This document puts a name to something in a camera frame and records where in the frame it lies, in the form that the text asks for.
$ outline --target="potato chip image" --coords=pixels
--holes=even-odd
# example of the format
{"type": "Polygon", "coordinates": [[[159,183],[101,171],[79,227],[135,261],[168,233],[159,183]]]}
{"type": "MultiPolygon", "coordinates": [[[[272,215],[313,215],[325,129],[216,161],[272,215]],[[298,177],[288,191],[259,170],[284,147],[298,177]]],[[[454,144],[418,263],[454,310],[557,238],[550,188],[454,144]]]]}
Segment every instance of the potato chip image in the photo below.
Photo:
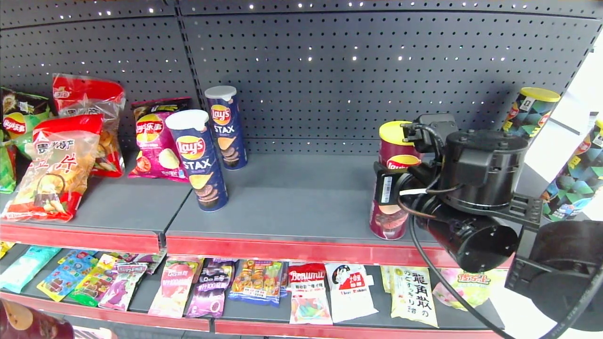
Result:
{"type": "Polygon", "coordinates": [[[176,154],[174,154],[174,151],[166,148],[159,153],[159,165],[170,170],[175,170],[180,166],[180,161],[176,154]]]}
{"type": "Polygon", "coordinates": [[[212,175],[213,172],[210,174],[193,174],[189,176],[189,181],[194,189],[201,189],[207,184],[212,175]]]}

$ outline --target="purple snack packet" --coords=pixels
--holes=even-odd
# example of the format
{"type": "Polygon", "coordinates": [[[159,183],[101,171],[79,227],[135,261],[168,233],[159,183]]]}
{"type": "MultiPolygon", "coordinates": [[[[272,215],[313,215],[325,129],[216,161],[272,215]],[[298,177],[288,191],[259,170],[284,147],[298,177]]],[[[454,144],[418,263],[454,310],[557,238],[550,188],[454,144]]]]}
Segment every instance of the purple snack packet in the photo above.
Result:
{"type": "Polygon", "coordinates": [[[234,266],[233,261],[206,260],[199,283],[195,285],[186,318],[197,318],[204,315],[210,315],[212,318],[222,317],[224,292],[232,281],[234,266]]]}

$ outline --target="lay's logo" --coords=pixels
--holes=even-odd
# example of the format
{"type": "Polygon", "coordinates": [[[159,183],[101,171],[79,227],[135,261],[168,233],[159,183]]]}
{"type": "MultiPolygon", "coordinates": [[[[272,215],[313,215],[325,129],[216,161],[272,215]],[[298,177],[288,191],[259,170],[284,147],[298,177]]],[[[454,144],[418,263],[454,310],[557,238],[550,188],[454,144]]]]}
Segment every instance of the lay's logo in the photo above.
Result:
{"type": "Polygon", "coordinates": [[[198,160],[205,154],[205,140],[192,135],[176,139],[178,152],[186,160],[198,160]]]}
{"type": "Polygon", "coordinates": [[[385,166],[389,170],[400,170],[409,168],[410,166],[418,165],[421,163],[421,159],[412,156],[410,154],[401,154],[393,156],[387,160],[385,166]]]}
{"type": "Polygon", "coordinates": [[[223,105],[212,106],[212,119],[213,121],[221,126],[226,126],[230,123],[230,108],[223,105]]]}

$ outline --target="colorful patterned can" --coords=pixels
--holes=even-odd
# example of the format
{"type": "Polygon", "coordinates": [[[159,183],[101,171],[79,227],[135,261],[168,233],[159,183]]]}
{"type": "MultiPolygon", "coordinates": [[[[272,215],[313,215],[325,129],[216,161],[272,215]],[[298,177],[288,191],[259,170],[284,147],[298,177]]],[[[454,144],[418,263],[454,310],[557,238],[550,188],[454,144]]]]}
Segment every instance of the colorful patterned can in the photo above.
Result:
{"type": "Polygon", "coordinates": [[[222,154],[224,168],[238,170],[247,164],[247,150],[243,128],[233,86],[216,86],[205,90],[207,104],[212,114],[213,132],[222,154]]]}
{"type": "Polygon", "coordinates": [[[542,194],[543,215],[551,221],[574,219],[600,191],[603,191],[603,120],[597,120],[542,194]]]}
{"type": "MultiPolygon", "coordinates": [[[[409,121],[390,121],[379,127],[381,144],[379,162],[390,170],[405,169],[421,163],[423,155],[412,142],[404,142],[403,124],[409,121]]],[[[406,233],[408,213],[397,204],[380,206],[376,200],[371,205],[369,226],[373,233],[385,240],[400,239],[406,233]]]]}
{"type": "Polygon", "coordinates": [[[223,208],[228,192],[209,130],[209,114],[198,109],[183,110],[167,117],[165,125],[176,141],[199,208],[205,212],[223,208]]]}
{"type": "Polygon", "coordinates": [[[522,88],[502,124],[502,130],[531,142],[545,125],[560,99],[559,94],[548,89],[522,88]]]}

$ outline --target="red snack bag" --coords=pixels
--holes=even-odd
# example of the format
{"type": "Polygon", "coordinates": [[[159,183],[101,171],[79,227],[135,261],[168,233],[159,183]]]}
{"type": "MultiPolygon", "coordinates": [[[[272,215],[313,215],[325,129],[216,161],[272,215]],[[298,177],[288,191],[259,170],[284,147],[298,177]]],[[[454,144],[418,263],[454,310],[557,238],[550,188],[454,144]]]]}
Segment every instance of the red snack bag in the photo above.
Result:
{"type": "Polygon", "coordinates": [[[128,177],[165,178],[188,182],[184,164],[165,119],[188,108],[191,98],[170,98],[133,103],[136,120],[136,143],[140,148],[136,168],[128,177]]]}
{"type": "Polygon", "coordinates": [[[119,114],[125,107],[125,92],[120,84],[81,75],[53,74],[52,96],[60,117],[100,114],[103,130],[93,176],[120,177],[124,157],[119,148],[119,114]]]}
{"type": "Polygon", "coordinates": [[[102,127],[101,115],[41,122],[33,133],[33,160],[2,217],[71,220],[88,186],[102,127]]]}

